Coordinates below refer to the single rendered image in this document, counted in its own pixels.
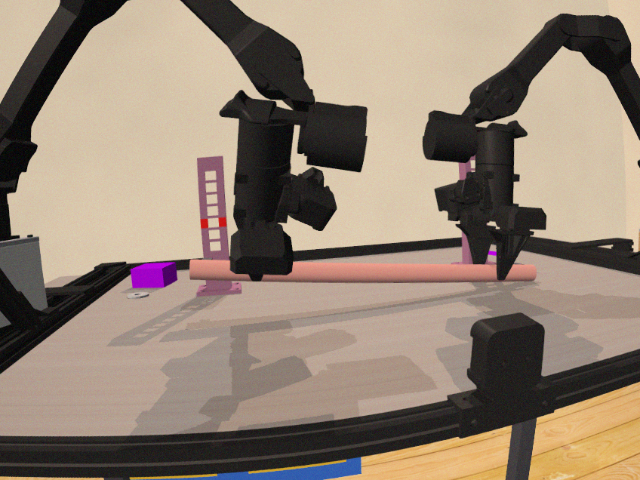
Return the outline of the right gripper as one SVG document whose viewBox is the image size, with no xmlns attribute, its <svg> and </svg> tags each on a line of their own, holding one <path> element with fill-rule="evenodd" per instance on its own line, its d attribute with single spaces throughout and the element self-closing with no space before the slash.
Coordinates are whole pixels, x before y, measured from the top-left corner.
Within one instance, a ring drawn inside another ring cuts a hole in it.
<svg viewBox="0 0 640 480">
<path fill-rule="evenodd" d="M 505 280 L 525 243 L 534 235 L 530 229 L 546 230 L 546 214 L 542 208 L 513 204 L 514 182 L 520 181 L 520 174 L 514 174 L 513 166 L 475 165 L 473 179 L 478 179 L 479 172 L 485 172 L 488 178 L 491 208 L 479 208 L 478 204 L 461 212 L 448 213 L 448 220 L 460 221 L 455 225 L 467 237 L 473 264 L 485 264 L 494 237 L 497 246 L 497 280 Z M 495 222 L 500 229 L 488 226 L 489 221 Z"/>
</svg>

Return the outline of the long salmon-pink rail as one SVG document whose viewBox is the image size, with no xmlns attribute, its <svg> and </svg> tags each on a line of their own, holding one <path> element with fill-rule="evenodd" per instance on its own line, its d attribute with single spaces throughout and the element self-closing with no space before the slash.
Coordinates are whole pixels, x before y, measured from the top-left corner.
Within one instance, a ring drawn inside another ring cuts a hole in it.
<svg viewBox="0 0 640 480">
<path fill-rule="evenodd" d="M 190 280 L 252 282 L 248 274 L 229 270 L 230 260 L 190 260 Z M 261 282 L 316 283 L 448 283 L 532 282 L 535 265 L 514 263 L 504 281 L 497 280 L 496 264 L 397 264 L 293 262 L 288 275 L 263 275 Z"/>
</svg>

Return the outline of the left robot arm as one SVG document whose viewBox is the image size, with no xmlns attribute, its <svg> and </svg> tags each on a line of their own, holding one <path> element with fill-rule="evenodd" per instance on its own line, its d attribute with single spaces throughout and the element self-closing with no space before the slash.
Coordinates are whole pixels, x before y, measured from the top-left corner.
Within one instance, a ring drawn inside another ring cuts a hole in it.
<svg viewBox="0 0 640 480">
<path fill-rule="evenodd" d="M 0 242 L 20 238 L 10 236 L 7 194 L 17 191 L 19 176 L 27 171 L 38 148 L 31 142 L 35 118 L 87 34 L 126 1 L 60 0 L 2 99 Z M 291 160 L 294 125 L 300 125 L 297 154 L 308 154 L 307 165 L 361 173 L 368 138 L 367 107 L 315 102 L 297 46 L 251 19 L 230 0 L 181 1 L 228 45 L 257 91 L 270 99 L 252 99 L 240 90 L 219 112 L 221 117 L 239 118 L 239 161 L 258 168 L 286 165 Z M 282 100 L 293 110 L 272 100 Z M 290 216 L 322 231 L 336 209 L 334 194 L 324 187 L 323 172 L 311 167 L 298 176 L 291 174 L 275 222 L 287 223 Z"/>
</svg>

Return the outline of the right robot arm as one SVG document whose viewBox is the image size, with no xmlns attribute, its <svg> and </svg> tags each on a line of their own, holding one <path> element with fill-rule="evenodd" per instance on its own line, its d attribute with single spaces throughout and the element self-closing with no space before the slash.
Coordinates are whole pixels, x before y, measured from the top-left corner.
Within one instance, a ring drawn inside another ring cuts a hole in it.
<svg viewBox="0 0 640 480">
<path fill-rule="evenodd" d="M 581 52 L 607 76 L 640 140 L 640 78 L 631 62 L 631 42 L 623 24 L 611 15 L 560 14 L 546 22 L 506 68 L 472 90 L 470 104 L 461 115 L 429 113 L 423 136 L 425 158 L 467 163 L 475 155 L 476 165 L 514 167 L 514 139 L 528 132 L 516 120 L 507 125 L 490 123 L 486 128 L 475 123 L 516 113 L 534 77 L 562 45 Z M 479 203 L 480 208 L 491 208 L 485 172 L 479 172 L 478 179 L 472 175 L 467 172 L 465 180 L 434 189 L 438 211 L 456 213 Z"/>
</svg>

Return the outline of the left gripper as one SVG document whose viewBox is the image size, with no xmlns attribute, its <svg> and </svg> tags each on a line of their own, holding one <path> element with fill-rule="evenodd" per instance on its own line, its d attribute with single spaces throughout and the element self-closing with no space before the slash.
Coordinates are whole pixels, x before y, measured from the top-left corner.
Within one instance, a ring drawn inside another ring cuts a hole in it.
<svg viewBox="0 0 640 480">
<path fill-rule="evenodd" d="M 233 217 L 238 231 L 231 235 L 230 271 L 248 274 L 253 282 L 292 272 L 291 237 L 275 222 L 283 187 L 291 183 L 290 163 L 258 168 L 236 161 Z"/>
</svg>

